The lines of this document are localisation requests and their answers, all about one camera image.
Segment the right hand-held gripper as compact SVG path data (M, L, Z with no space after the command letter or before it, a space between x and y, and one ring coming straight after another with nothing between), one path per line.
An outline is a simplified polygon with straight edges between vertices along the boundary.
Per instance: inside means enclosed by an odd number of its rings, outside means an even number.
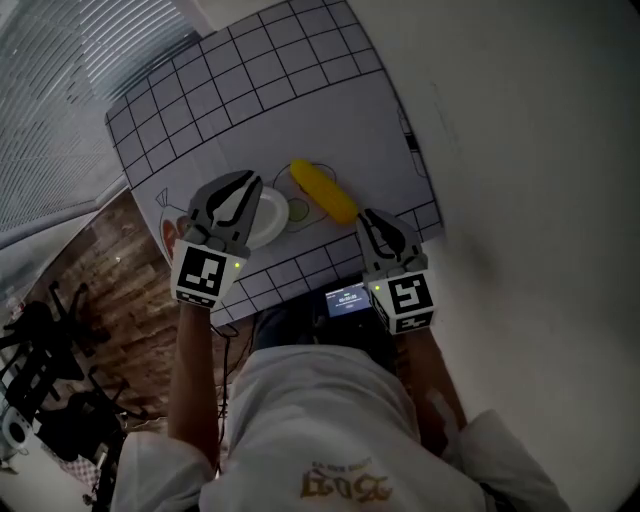
M406 221L380 209L356 219L372 307L391 335L428 328L435 304L428 282L428 258L418 233Z

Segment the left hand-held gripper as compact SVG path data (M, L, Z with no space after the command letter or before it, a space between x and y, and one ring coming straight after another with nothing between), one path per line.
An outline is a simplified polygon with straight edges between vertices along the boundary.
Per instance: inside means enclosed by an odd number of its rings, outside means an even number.
M243 187L233 215L219 217L215 211ZM185 233L173 247L173 299L211 310L225 297L250 257L247 240L262 189L263 181L254 171L242 170L217 177L196 191Z

